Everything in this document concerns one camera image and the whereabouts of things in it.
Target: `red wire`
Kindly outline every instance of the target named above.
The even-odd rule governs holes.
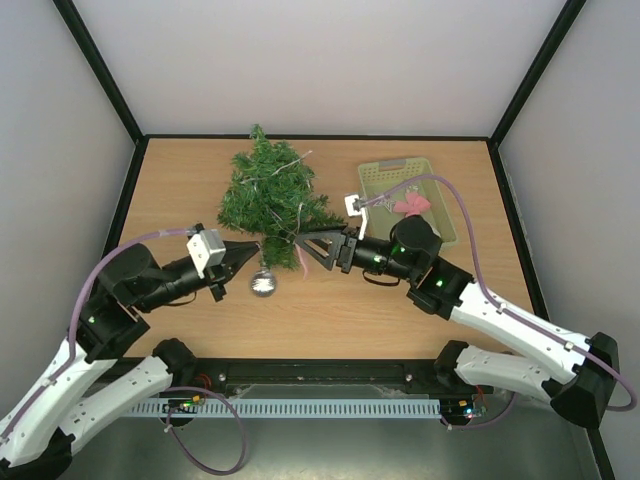
[[[478,390],[478,397],[480,397],[482,404],[485,406],[486,409],[488,409],[489,405],[487,404],[487,400],[484,398],[484,392],[482,391],[482,388],[480,388],[479,385],[476,385],[476,390]]]
[[[211,389],[211,385],[213,385],[213,382],[211,381],[209,375],[206,375],[204,373],[198,374],[196,376],[196,380],[200,380],[207,390]]]

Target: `christmas ornament ball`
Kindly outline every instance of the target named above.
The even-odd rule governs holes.
[[[254,295],[266,298],[275,293],[278,282],[270,270],[263,268],[253,274],[249,286]]]

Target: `metal frame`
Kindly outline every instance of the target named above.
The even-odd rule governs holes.
[[[76,39],[78,46],[82,50],[89,65],[95,73],[98,81],[102,85],[106,95],[111,101],[115,111],[117,112],[123,125],[129,132],[131,139],[136,144],[135,152],[131,159],[131,165],[127,173],[125,185],[118,202],[113,222],[109,229],[109,234],[105,244],[105,254],[118,245],[120,235],[124,227],[127,212],[133,192],[136,187],[140,168],[144,160],[145,152],[152,138],[224,138],[224,139],[244,139],[249,138],[248,135],[145,135],[140,130],[131,110],[120,92],[115,80],[113,79],[109,69],[100,55],[98,48],[93,42],[91,35],[82,21],[78,10],[72,0],[52,0],[57,7],[60,15],[67,24],[71,34]],[[500,158],[499,147],[506,137],[509,129],[515,122],[518,114],[527,102],[529,96],[533,92],[536,84],[542,77],[545,69],[551,62],[555,52],[562,43],[562,40],[569,32],[571,25],[578,17],[586,0],[567,0],[562,11],[558,15],[553,27],[543,42],[538,54],[533,60],[529,70],[518,87],[513,99],[505,110],[498,126],[493,132],[491,138],[487,137],[469,137],[469,136],[366,136],[366,135],[271,135],[274,139],[317,139],[317,140],[450,140],[450,141],[484,141],[489,150],[491,163],[496,175],[500,195],[504,203],[507,219],[513,235],[513,240],[518,253],[518,258],[522,266],[527,289],[536,315],[548,319],[547,308],[544,303],[540,284],[536,277],[533,262],[527,245],[527,241],[520,223],[520,218],[515,206],[511,187],[508,182],[504,164]],[[118,372],[122,368],[127,368],[128,364],[139,361],[139,359],[124,359],[119,362],[104,380],[115,379]],[[215,360],[201,359],[198,363],[199,369],[205,373],[210,373],[214,382],[217,382],[215,388],[222,393],[230,394],[237,386],[241,386],[243,382],[260,380],[262,382],[275,382],[276,379],[287,379],[287,383],[308,382],[309,378],[315,378],[315,383],[331,383],[336,374],[341,372],[340,377],[342,383],[349,380],[352,383],[366,381],[368,384],[375,384],[380,381],[384,386],[392,386],[400,388],[411,393],[429,393],[445,395],[451,392],[437,391],[438,386],[433,384],[433,376],[426,375],[424,372],[432,371],[433,360],[380,360],[380,361],[320,361],[320,360]],[[457,394],[468,394],[468,392],[457,392]],[[589,440],[593,449],[600,475],[605,480],[614,479],[613,469],[609,462],[602,437],[598,430],[588,431]]]

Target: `gray floor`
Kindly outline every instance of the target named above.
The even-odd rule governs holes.
[[[492,410],[499,402],[490,399]],[[473,432],[447,432],[432,420],[245,422],[250,458],[237,479],[599,478],[584,431],[528,402],[500,424]],[[235,463],[240,436],[233,420],[196,419],[179,434],[213,468]],[[182,456],[157,419],[132,418],[99,434],[62,478],[210,477]]]

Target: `white wall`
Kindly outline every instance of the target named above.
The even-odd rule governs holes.
[[[639,18],[634,0],[587,2],[501,148],[552,320],[616,338],[638,389]],[[605,415],[621,479],[640,471],[638,432],[640,411]]]
[[[48,0],[0,15],[0,417],[49,363],[133,144]]]
[[[490,135],[564,0],[76,0],[145,133]]]

